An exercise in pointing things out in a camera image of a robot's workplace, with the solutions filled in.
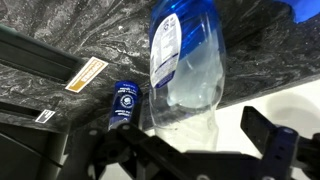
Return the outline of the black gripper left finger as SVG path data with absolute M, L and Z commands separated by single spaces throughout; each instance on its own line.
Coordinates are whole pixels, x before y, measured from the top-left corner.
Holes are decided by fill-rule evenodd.
M 132 180 L 196 180 L 192 154 L 181 153 L 157 136 L 124 123 L 102 134 L 93 151 L 96 177 L 119 164 Z

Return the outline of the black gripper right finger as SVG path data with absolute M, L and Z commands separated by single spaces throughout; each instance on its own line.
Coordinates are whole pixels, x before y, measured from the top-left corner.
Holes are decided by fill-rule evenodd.
M 291 128 L 274 125 L 252 106 L 243 108 L 240 127 L 262 155 L 256 179 L 290 180 L 298 133 Z

